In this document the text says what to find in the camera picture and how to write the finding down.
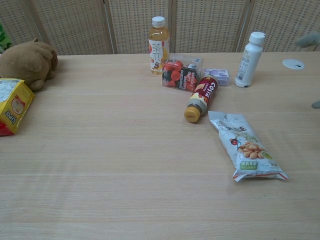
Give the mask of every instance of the brown teddy bear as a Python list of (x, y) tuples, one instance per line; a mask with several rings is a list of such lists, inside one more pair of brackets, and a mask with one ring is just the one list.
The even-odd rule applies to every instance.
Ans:
[(0, 56), (0, 78), (22, 79), (32, 90), (40, 90), (45, 80), (55, 76), (57, 53), (38, 39), (10, 47)]

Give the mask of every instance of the yellow snack bag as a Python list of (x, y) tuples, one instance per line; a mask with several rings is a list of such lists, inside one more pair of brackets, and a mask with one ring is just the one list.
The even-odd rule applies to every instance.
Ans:
[(17, 132), (35, 97), (24, 80), (0, 78), (0, 136)]

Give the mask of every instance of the white bottle cap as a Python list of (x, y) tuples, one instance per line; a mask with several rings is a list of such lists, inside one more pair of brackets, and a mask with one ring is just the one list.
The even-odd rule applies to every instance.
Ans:
[(260, 31), (254, 31), (251, 33), (249, 42), (252, 44), (260, 45), (262, 46), (265, 42), (266, 34)]
[(152, 18), (152, 26), (155, 28), (162, 28), (166, 24), (166, 19), (163, 16), (154, 16)]

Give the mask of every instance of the orange juice bottle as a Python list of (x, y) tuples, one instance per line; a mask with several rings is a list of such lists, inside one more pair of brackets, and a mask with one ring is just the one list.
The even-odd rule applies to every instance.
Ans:
[(163, 63), (169, 57), (169, 30), (163, 16), (152, 18), (149, 31), (150, 68), (153, 74), (161, 75)]

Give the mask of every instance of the wooden table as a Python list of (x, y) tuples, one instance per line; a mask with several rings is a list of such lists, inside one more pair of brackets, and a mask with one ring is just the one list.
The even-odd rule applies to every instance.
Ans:
[[(234, 78), (240, 53), (194, 54)], [(282, 66), (285, 58), (304, 70)], [(320, 236), (320, 53), (263, 53), (251, 87), (211, 110), (242, 113), (289, 175), (232, 179), (190, 92), (148, 56), (60, 56), (18, 134), (0, 138), (1, 240), (315, 240)]]

